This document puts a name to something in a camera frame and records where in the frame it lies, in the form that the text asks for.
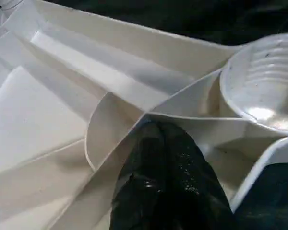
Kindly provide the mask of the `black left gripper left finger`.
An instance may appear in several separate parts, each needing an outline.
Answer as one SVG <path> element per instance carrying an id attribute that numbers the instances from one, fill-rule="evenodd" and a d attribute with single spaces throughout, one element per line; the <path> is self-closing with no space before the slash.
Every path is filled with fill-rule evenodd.
<path id="1" fill-rule="evenodd" d="M 137 131 L 116 182 L 110 214 L 111 230 L 165 230 L 167 166 L 164 137 L 157 123 Z"/>

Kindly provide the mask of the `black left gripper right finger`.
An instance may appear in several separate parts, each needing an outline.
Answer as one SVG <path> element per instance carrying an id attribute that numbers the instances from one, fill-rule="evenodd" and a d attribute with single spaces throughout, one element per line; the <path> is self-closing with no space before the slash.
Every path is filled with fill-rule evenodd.
<path id="1" fill-rule="evenodd" d="M 193 138 L 159 122 L 167 156 L 170 210 L 182 230 L 231 230 L 233 213 L 220 182 Z"/>

